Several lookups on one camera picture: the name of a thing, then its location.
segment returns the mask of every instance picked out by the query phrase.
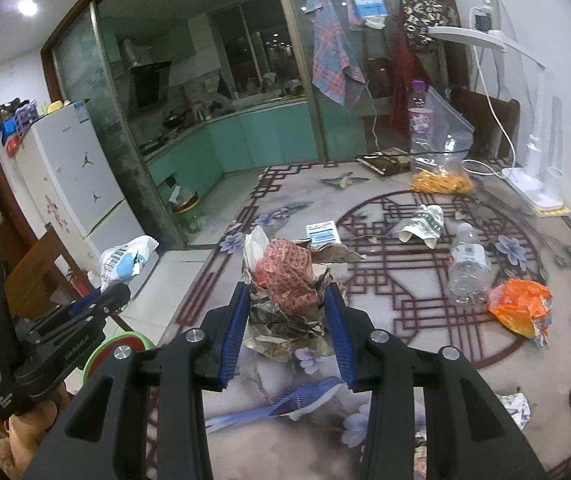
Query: barcode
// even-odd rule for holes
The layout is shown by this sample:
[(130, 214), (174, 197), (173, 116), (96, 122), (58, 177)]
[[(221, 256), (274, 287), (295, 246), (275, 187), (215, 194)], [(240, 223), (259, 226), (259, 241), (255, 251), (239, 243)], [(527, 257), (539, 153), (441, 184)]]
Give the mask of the barcode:
[(315, 245), (323, 244), (325, 242), (333, 242), (334, 241), (334, 232), (332, 229), (326, 229), (325, 231), (319, 231), (317, 233), (312, 234), (312, 241)]
[(126, 254), (126, 250), (127, 248), (125, 247), (121, 247), (119, 249), (117, 249), (112, 256), (110, 257), (110, 259), (108, 260), (108, 262), (106, 263), (106, 271), (107, 272), (111, 272), (112, 269), (115, 268), (115, 265), (118, 264), (118, 261), (121, 259), (121, 256), (123, 256), (124, 254)]

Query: chair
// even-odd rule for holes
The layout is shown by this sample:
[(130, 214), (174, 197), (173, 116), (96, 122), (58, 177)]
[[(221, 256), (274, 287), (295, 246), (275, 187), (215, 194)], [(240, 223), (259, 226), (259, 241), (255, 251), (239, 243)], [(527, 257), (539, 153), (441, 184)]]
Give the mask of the chair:
[[(72, 259), (56, 231), (50, 226), (6, 277), (6, 298), (12, 317), (35, 319), (52, 308), (50, 297), (44, 294), (42, 280), (60, 256), (70, 267), (72, 277), (86, 290), (94, 290), (86, 274)], [(61, 286), (72, 300), (78, 300), (82, 296), (69, 282), (61, 283)], [(131, 330), (120, 316), (112, 316), (112, 319), (127, 332)]]
[[(512, 99), (510, 102), (507, 102), (491, 97), (490, 102), (492, 102), (492, 107), (499, 121), (503, 124), (506, 133), (510, 136), (510, 139), (514, 139), (521, 115), (519, 101)], [(490, 156), (492, 139), (495, 138), (496, 132), (499, 131), (499, 126), (492, 116), (485, 94), (479, 94), (464, 88), (454, 88), (451, 94), (451, 104), (474, 126), (474, 140), (468, 156), (472, 158)], [(509, 155), (510, 146), (505, 136), (501, 134), (499, 156)]]

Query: range hood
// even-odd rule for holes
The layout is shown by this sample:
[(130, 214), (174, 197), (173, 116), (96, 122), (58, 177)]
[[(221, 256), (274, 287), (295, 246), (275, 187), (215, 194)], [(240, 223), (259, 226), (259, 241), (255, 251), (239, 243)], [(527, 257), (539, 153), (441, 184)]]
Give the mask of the range hood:
[(139, 63), (131, 40), (123, 42), (123, 49), (130, 64), (128, 118), (134, 119), (168, 100), (170, 62)]

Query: tile floor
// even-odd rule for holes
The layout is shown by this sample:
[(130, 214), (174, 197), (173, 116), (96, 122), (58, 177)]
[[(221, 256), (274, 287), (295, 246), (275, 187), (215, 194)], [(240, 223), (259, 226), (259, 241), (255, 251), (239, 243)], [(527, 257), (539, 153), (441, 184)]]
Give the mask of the tile floor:
[[(163, 254), (139, 294), (121, 314), (123, 320), (132, 330), (144, 334), (157, 344), (209, 255), (210, 250), (169, 251)], [(103, 332), (106, 339), (110, 339), (123, 330), (108, 318)], [(81, 383), (82, 372), (75, 369), (66, 379), (67, 390), (75, 393)]]
[(248, 200), (262, 170), (245, 171), (225, 176), (214, 187), (203, 204), (207, 223), (199, 233), (189, 235), (189, 246), (217, 244), (226, 227), (236, 218)]

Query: purple bottle cap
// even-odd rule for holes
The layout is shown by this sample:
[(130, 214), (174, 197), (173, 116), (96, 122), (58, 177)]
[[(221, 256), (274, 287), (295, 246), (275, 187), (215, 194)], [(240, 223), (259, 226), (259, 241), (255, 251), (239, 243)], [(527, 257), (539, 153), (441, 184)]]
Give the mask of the purple bottle cap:
[(425, 81), (423, 79), (412, 80), (412, 89), (425, 92)]

